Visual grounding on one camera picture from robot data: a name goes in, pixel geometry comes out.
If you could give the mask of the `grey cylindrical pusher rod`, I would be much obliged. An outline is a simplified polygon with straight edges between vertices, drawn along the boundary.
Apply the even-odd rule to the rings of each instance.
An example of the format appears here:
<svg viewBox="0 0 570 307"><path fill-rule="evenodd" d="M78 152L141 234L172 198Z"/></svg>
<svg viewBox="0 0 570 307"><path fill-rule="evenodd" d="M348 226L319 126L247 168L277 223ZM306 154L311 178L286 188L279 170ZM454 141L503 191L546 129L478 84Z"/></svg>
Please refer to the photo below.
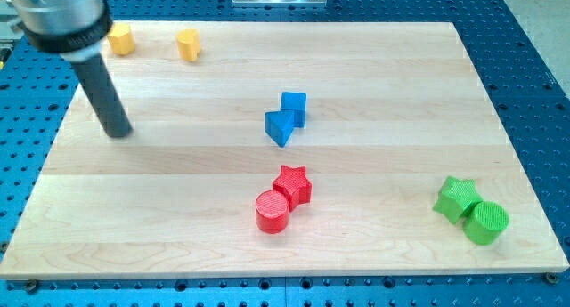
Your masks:
<svg viewBox="0 0 570 307"><path fill-rule="evenodd" d="M101 45L62 53L61 57L73 68L103 131L110 138L127 137L132 126L101 55Z"/></svg>

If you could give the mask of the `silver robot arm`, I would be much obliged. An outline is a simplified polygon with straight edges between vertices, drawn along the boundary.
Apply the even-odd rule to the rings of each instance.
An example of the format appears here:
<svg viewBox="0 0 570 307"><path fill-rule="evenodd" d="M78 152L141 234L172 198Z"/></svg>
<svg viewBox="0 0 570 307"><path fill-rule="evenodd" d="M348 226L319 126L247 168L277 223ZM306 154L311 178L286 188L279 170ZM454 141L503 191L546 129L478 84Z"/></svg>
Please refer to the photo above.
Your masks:
<svg viewBox="0 0 570 307"><path fill-rule="evenodd" d="M103 131L111 138L132 132L126 111L101 56L113 25L106 0L11 0L30 43L70 63Z"/></svg>

